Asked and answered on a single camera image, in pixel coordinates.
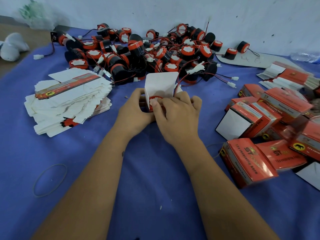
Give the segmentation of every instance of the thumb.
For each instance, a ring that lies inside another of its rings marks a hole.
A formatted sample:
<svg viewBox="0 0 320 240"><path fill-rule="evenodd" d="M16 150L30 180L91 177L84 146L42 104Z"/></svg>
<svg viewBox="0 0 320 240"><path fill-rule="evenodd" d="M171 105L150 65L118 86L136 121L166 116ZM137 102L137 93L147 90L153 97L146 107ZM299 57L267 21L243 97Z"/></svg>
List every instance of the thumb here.
<svg viewBox="0 0 320 240"><path fill-rule="evenodd" d="M158 101L153 100L151 102L151 106L152 106L155 120L157 121L157 123L159 122L163 123L164 121L167 120L167 118L165 117L165 114L162 111L161 105L159 104Z"/></svg>

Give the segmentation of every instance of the forearm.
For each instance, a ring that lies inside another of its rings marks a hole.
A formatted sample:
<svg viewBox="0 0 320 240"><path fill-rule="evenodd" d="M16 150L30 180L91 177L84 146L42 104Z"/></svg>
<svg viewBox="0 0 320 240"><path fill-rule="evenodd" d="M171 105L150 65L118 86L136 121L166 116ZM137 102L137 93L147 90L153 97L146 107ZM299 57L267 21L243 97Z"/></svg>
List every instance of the forearm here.
<svg viewBox="0 0 320 240"><path fill-rule="evenodd" d="M189 173L208 239L278 239L200 139L192 148L175 148Z"/></svg>
<svg viewBox="0 0 320 240"><path fill-rule="evenodd" d="M129 140L110 130L33 239L106 239Z"/></svg>

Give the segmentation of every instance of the open box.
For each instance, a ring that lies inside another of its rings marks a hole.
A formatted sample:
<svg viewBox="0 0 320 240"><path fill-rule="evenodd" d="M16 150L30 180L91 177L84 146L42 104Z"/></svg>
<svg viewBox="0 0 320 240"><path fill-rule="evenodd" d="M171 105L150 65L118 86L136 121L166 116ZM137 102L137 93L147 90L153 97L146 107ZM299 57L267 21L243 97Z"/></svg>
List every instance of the open box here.
<svg viewBox="0 0 320 240"><path fill-rule="evenodd" d="M148 105L150 112L153 111L150 104L152 100L158 100L158 98L172 98L174 96L178 76L179 72L149 73L146 76L144 92L146 96L146 104ZM178 92L182 92L182 89L179 86L176 94Z"/></svg>

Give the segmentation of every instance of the white plush object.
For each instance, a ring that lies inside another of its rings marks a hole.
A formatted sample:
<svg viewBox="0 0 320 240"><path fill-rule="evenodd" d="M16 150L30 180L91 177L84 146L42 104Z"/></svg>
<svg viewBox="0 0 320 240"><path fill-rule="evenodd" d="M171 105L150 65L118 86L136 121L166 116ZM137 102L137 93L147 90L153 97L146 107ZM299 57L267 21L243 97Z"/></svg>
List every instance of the white plush object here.
<svg viewBox="0 0 320 240"><path fill-rule="evenodd" d="M20 52L29 50L29 46L19 33L9 34L4 42L0 41L0 57L6 61L16 61L20 56Z"/></svg>

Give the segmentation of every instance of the person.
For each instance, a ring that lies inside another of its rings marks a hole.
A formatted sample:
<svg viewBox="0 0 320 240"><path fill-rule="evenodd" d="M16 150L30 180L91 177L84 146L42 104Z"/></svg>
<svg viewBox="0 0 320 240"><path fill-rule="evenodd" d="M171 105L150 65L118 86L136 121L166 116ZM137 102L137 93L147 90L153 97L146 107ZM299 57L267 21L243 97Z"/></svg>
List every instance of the person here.
<svg viewBox="0 0 320 240"><path fill-rule="evenodd" d="M164 139L177 151L190 176L208 239L278 239L208 153L198 136L202 100L179 92L152 101L144 113L143 88L119 109L114 126L88 165L40 225L32 239L105 240L128 142L156 120ZM192 141L193 147L185 142Z"/></svg>

